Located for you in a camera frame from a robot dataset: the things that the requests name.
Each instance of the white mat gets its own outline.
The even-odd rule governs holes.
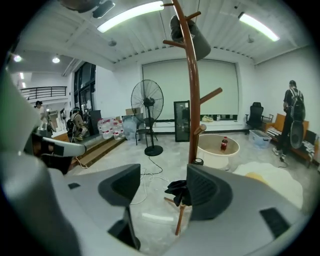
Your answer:
[[[255,173],[262,176],[272,189],[301,209],[303,188],[285,169],[274,167],[270,163],[249,162],[239,165],[233,173],[242,176]]]

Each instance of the white floor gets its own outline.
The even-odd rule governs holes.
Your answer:
[[[279,158],[272,153],[272,146],[268,149],[256,149],[248,141],[244,133],[226,133],[236,140],[240,145],[239,153],[230,159],[230,172],[234,172],[239,165],[249,162],[270,163],[275,167],[284,166]],[[151,159],[160,167],[163,172],[155,175],[153,181],[151,175],[144,177],[131,205],[131,216],[136,236],[141,242],[141,252],[147,255],[161,255],[177,238],[175,229],[178,222],[179,209],[166,201],[164,196],[172,198],[164,193],[168,184],[172,181],[186,179],[186,166],[188,162],[189,143],[175,142],[174,135],[158,135],[156,144],[163,147],[163,153]],[[102,159],[97,161],[88,169],[77,166],[68,175],[83,175],[104,171],[125,164],[141,164],[141,173],[158,173],[160,168],[153,164],[144,154],[145,141],[125,141],[123,144],[112,150]],[[311,213],[318,203],[320,192],[320,173],[312,165],[306,167],[303,159],[294,154],[286,158],[288,167],[286,170],[298,181],[303,188],[302,212]],[[187,208],[182,219],[182,230],[187,228],[191,208]]]

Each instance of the white wall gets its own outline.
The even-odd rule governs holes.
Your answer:
[[[115,71],[97,66],[95,72],[95,103],[101,116],[117,117],[126,114],[131,108],[131,93],[142,80],[141,69],[137,63],[123,66]]]
[[[257,65],[257,83],[263,113],[285,114],[283,100],[289,81],[295,80],[304,96],[309,130],[320,134],[320,63],[316,50],[298,49]]]
[[[26,83],[26,88],[56,86],[68,86],[68,77],[62,76],[59,73],[33,72],[31,81]]]
[[[101,110],[101,116],[125,115],[125,109],[131,108],[131,93],[134,86],[142,80],[142,65],[185,58],[186,54],[183,49],[171,47],[145,52],[122,60],[114,65],[115,71],[113,72],[97,66],[95,96],[97,109]],[[239,86],[238,122],[206,123],[207,131],[244,129],[246,127],[245,114],[249,113],[252,103],[257,101],[256,95],[259,88],[256,83],[253,60],[220,49],[211,49],[211,53],[206,59],[235,63]],[[174,130],[173,123],[156,123],[154,128],[155,132],[174,132]]]

